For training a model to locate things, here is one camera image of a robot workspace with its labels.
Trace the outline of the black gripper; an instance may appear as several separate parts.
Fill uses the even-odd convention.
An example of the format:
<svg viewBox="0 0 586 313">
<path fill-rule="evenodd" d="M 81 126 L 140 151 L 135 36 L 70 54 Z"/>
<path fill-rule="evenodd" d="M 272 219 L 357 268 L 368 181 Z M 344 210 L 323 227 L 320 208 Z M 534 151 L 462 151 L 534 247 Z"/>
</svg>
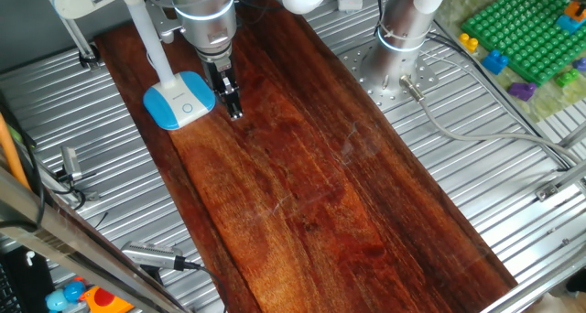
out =
<svg viewBox="0 0 586 313">
<path fill-rule="evenodd" d="M 236 84 L 231 53 L 203 55 L 201 62 L 209 85 L 218 95 L 222 95 L 231 119 L 241 118 L 240 89 Z"/>
</svg>

